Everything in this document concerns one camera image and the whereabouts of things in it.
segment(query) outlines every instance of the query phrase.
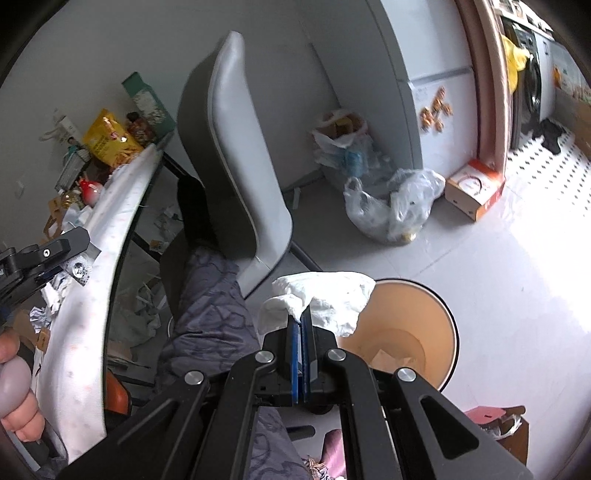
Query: desk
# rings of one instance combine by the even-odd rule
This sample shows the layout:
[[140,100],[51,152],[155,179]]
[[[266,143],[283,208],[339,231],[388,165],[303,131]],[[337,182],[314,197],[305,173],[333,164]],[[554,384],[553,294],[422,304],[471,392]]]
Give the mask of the desk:
[[69,462],[105,436],[103,372],[105,338],[116,279],[132,239],[142,200],[166,165],[184,170],[155,145],[125,167],[105,191],[85,228],[101,253],[85,287],[72,282],[51,327],[39,374],[37,398],[66,447]]

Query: black shoe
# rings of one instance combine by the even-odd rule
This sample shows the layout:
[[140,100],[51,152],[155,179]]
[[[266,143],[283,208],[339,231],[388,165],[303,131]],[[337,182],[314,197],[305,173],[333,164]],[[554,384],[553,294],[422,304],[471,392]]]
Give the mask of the black shoe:
[[179,178],[177,186],[178,206],[183,215],[184,233],[191,250],[198,245],[217,247],[207,209],[207,196],[201,182],[186,175]]

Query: yellow snack bag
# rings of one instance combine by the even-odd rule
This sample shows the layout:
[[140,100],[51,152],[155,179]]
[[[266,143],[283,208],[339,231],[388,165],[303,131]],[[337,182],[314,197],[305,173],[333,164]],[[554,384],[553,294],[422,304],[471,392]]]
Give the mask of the yellow snack bag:
[[144,149],[105,108],[82,141],[100,161],[113,168],[130,163]]

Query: beige trash bin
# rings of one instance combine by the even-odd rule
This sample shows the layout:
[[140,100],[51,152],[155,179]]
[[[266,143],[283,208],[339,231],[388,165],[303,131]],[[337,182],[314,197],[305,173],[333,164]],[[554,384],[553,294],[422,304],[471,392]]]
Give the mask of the beige trash bin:
[[450,310],[410,280],[378,280],[354,334],[338,337],[337,344],[377,370],[410,367],[438,390],[452,376],[459,353]]

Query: white wall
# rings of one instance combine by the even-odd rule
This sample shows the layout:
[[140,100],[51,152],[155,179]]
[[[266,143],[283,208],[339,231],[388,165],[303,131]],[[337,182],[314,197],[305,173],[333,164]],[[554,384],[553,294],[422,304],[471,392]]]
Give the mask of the white wall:
[[[38,137],[52,128],[55,107],[81,131],[102,107],[123,119],[134,106],[121,81],[137,70],[176,116],[189,72],[229,30],[245,37],[249,86],[281,185],[314,170],[307,132],[337,100],[293,0],[70,0],[0,88],[0,242],[42,237],[63,151]],[[178,138],[167,151],[189,167]]]

